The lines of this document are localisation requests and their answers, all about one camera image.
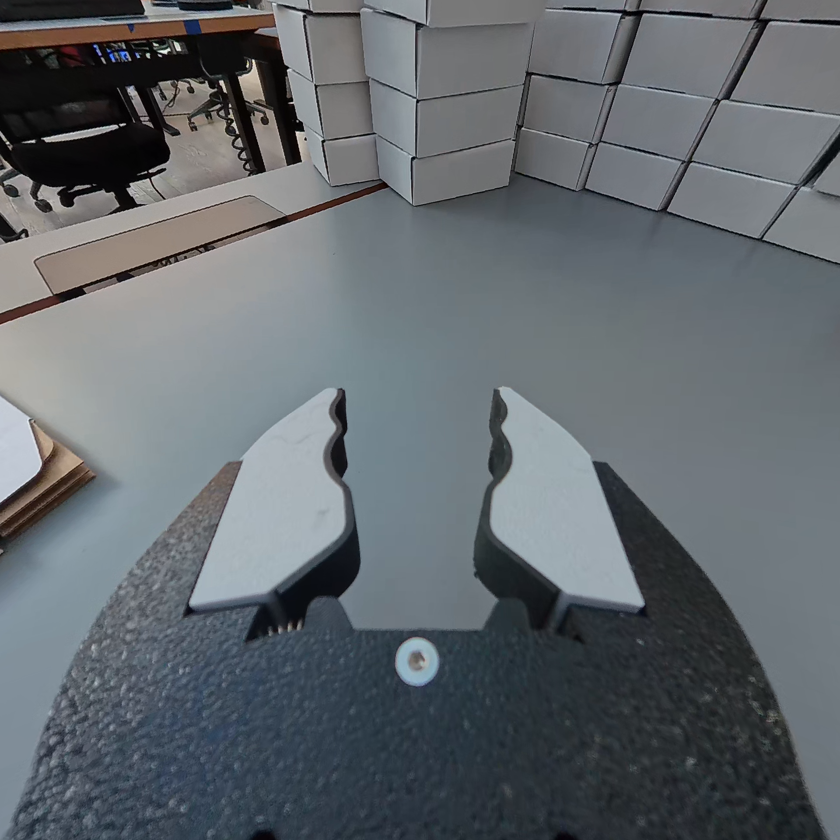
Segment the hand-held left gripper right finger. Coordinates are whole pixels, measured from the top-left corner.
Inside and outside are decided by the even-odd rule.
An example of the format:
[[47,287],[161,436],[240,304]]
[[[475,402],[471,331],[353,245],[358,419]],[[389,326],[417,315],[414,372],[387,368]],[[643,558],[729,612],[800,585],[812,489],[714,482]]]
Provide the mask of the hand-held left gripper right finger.
[[490,483],[474,546],[477,579],[559,629],[572,607],[640,615],[646,604],[588,451],[509,387],[490,406]]

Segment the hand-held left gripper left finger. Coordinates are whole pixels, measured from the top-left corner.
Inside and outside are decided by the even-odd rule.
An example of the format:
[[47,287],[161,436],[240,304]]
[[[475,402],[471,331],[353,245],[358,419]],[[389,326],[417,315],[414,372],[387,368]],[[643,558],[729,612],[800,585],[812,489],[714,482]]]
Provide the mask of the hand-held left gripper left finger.
[[256,606],[270,622],[303,622],[310,604],[355,581],[361,549],[350,488],[346,394],[329,387],[245,452],[188,608]]

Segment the pile of flat cardboard sheets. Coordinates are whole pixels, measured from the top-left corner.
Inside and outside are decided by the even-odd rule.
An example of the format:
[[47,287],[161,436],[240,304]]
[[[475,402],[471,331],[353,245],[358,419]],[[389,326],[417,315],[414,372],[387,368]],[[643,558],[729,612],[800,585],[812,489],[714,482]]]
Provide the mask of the pile of flat cardboard sheets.
[[2,397],[1,550],[95,476],[82,458]]

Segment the large black office chair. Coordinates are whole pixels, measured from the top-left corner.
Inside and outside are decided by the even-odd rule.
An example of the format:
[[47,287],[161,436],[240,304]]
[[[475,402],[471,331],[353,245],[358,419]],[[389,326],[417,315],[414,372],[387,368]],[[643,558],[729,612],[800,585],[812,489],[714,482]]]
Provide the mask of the large black office chair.
[[56,189],[63,207],[94,193],[111,194],[115,213],[138,207],[130,186],[161,174],[171,159],[164,133],[132,115],[120,88],[62,103],[2,95],[1,113],[3,159]]

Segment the stack of white folded boxes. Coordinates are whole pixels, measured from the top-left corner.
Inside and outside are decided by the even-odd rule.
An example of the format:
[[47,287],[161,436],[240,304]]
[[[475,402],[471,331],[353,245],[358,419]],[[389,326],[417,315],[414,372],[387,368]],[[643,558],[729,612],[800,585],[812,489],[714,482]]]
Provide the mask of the stack of white folded boxes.
[[273,2],[311,161],[511,173],[838,263],[838,2]]

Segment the small black office chair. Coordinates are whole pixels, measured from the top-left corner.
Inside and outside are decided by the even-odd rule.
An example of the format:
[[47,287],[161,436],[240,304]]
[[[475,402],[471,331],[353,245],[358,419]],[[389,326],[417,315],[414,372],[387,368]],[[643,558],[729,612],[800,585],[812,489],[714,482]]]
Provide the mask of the small black office chair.
[[[187,127],[190,132],[194,133],[199,130],[200,126],[196,123],[196,119],[199,117],[204,117],[208,123],[215,118],[219,118],[222,120],[226,135],[231,140],[238,137],[235,118],[230,111],[227,93],[222,81],[216,78],[202,78],[194,81],[195,83],[200,81],[206,83],[210,93],[202,105],[186,115]],[[257,117],[261,125],[270,125],[268,106],[265,102],[246,100],[245,105],[250,118]]]

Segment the wood-edged desk with black legs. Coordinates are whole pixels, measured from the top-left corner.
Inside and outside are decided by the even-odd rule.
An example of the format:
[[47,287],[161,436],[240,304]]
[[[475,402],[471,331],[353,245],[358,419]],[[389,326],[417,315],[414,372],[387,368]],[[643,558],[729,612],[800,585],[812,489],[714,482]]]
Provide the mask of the wood-edged desk with black legs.
[[297,118],[287,97],[287,66],[279,43],[258,32],[273,28],[270,2],[131,2],[132,14],[91,15],[106,2],[2,2],[26,5],[28,17],[2,19],[2,95],[11,103],[43,98],[72,102],[86,92],[134,88],[153,125],[164,130],[152,104],[160,82],[216,78],[244,146],[251,171],[266,171],[238,78],[256,64],[275,115],[285,163],[301,162]]

